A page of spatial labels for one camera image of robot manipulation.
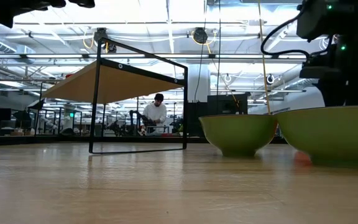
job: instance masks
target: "green bowl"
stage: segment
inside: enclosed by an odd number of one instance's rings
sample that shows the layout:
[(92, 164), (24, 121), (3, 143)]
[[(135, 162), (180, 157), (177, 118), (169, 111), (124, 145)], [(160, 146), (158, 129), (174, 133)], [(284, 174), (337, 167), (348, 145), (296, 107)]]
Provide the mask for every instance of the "green bowl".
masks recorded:
[(316, 165), (358, 167), (358, 106), (276, 114), (287, 142)]
[(277, 122), (270, 115), (216, 115), (199, 118), (206, 139), (224, 156), (253, 157), (274, 137)]

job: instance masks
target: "white shirt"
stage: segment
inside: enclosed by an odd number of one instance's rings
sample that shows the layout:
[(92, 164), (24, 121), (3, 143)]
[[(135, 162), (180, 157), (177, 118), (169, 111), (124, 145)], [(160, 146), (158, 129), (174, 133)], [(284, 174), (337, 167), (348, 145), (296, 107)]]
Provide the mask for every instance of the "white shirt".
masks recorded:
[(157, 124), (157, 126), (163, 126), (165, 120), (167, 119), (167, 107), (164, 104), (155, 106), (154, 103), (151, 103), (144, 108), (143, 115), (153, 121), (159, 119), (160, 123)]

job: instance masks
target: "table surface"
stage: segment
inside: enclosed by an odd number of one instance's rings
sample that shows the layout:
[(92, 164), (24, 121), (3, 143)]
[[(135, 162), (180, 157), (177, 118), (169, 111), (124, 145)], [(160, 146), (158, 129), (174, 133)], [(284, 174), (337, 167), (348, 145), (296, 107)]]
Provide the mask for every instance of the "table surface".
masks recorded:
[[(171, 144), (96, 144), (149, 150)], [(358, 223), (358, 170), (287, 145), (258, 159), (186, 151), (92, 156), (86, 143), (0, 146), (0, 223)]]

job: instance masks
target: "person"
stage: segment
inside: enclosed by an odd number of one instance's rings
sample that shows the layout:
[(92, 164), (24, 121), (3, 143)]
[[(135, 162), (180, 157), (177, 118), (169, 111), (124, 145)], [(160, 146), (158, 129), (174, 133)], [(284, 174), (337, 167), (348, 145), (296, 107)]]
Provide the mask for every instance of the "person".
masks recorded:
[[(163, 126), (167, 119), (167, 107), (162, 103), (164, 96), (157, 93), (154, 97), (154, 102), (147, 105), (143, 110), (143, 115), (150, 118), (157, 126)], [(162, 133), (162, 128), (157, 128), (157, 133)]]

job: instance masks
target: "wooden board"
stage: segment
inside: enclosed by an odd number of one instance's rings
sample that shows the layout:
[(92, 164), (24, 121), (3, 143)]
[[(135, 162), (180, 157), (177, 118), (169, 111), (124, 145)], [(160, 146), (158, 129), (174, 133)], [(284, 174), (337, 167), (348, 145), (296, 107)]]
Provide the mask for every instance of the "wooden board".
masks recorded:
[[(95, 144), (150, 150), (171, 144)], [(0, 146), (0, 223), (358, 223), (358, 170), (287, 145), (230, 159), (187, 151), (92, 156), (87, 143)]]
[[(95, 75), (96, 62), (93, 62), (48, 89), (43, 97), (91, 103)], [(175, 83), (102, 65), (100, 67), (98, 103), (112, 103), (180, 87), (182, 86)]]

